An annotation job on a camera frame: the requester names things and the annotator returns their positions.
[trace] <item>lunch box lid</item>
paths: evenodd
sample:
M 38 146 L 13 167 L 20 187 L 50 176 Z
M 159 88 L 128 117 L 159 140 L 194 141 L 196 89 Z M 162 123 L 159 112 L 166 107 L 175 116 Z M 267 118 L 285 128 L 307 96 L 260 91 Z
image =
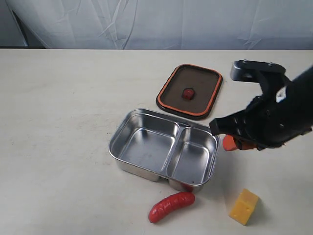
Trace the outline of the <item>lunch box lid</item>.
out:
M 184 64 L 175 68 L 156 97 L 158 107 L 193 120 L 207 117 L 222 84 L 215 70 Z

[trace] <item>stainless steel lunch box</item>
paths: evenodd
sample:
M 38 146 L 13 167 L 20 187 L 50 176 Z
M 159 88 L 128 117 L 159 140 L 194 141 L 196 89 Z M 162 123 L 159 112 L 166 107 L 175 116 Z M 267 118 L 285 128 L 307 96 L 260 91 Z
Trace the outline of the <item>stainless steel lunch box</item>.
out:
M 213 174 L 219 137 L 210 128 L 178 117 L 137 109 L 109 143 L 118 166 L 151 181 L 169 180 L 179 191 L 199 191 Z

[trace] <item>white table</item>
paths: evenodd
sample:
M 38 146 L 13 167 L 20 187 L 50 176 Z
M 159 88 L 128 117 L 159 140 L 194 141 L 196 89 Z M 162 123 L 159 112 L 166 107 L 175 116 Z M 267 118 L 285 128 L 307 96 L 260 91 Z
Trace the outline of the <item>white table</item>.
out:
M 272 61 L 295 78 L 313 51 L 0 50 L 0 234 L 311 234 L 313 134 L 280 149 L 218 153 L 193 207 L 159 225 L 147 214 L 176 191 L 120 170 L 108 141 L 155 98 L 173 69 L 191 63 L 224 83 L 209 118 L 243 109 L 258 84 L 229 78 L 239 59 Z M 250 226 L 228 217 L 247 188 L 261 198 Z

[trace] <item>toy sausage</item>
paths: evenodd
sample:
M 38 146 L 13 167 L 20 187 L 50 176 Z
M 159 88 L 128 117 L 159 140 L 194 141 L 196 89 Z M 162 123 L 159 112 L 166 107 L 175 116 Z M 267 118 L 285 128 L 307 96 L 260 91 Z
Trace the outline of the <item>toy sausage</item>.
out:
M 149 212 L 149 221 L 151 223 L 157 223 L 169 213 L 192 205 L 195 202 L 194 194 L 190 192 L 179 192 L 173 194 L 167 198 L 164 198 L 160 202 L 156 203 Z

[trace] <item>yellow cheese block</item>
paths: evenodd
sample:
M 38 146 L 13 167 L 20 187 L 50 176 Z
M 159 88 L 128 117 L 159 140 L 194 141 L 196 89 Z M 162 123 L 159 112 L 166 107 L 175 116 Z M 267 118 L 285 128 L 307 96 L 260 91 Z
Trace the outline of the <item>yellow cheese block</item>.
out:
M 257 195 L 244 188 L 239 194 L 229 216 L 242 225 L 246 225 L 258 200 L 259 197 Z

